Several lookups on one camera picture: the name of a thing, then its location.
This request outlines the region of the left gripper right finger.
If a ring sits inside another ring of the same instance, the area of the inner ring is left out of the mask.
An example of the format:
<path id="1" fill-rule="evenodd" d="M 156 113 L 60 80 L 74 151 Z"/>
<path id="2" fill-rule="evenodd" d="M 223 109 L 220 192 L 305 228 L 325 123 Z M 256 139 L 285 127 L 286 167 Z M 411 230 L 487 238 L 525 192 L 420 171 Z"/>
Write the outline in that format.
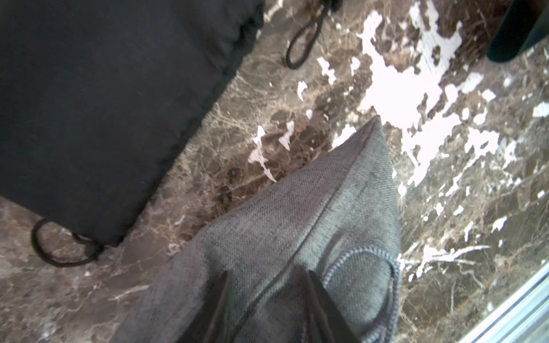
<path id="1" fill-rule="evenodd" d="M 312 270 L 305 273 L 305 299 L 308 342 L 359 343 L 319 277 Z"/>

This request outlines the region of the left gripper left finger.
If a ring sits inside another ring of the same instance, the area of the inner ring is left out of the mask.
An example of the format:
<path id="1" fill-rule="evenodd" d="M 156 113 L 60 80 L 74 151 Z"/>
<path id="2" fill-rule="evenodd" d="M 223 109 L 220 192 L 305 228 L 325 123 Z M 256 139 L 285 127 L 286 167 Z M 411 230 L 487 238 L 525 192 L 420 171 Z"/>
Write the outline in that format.
<path id="1" fill-rule="evenodd" d="M 230 308 L 230 272 L 224 271 L 207 293 L 201 310 L 177 343 L 227 341 Z"/>

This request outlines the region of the grey hair dryer pouch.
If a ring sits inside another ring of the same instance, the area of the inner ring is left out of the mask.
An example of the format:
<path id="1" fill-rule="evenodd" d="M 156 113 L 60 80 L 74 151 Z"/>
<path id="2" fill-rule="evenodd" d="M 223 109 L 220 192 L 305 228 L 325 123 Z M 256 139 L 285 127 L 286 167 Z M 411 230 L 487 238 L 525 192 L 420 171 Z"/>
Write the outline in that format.
<path id="1" fill-rule="evenodd" d="M 401 229 L 379 117 L 208 224 L 157 275 L 113 342 L 177 342 L 230 272 L 226 342 L 308 342 L 305 273 L 359 342 L 397 333 Z"/>

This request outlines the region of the plain black pouch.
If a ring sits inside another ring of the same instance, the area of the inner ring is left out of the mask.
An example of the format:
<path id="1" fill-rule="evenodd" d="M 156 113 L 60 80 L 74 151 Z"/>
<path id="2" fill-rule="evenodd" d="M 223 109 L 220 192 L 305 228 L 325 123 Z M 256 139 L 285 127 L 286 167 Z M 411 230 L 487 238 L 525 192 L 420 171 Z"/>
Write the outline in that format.
<path id="1" fill-rule="evenodd" d="M 1 195 L 117 246 L 251 52 L 263 1 L 3 1 Z"/>

